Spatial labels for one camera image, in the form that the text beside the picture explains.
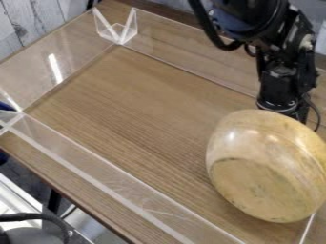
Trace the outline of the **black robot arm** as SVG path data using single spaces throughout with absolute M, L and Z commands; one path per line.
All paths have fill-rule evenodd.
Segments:
M 317 87 L 313 24 L 289 0 L 188 0 L 214 46 L 242 48 L 257 59 L 257 105 L 308 122 L 319 108 L 311 91 Z

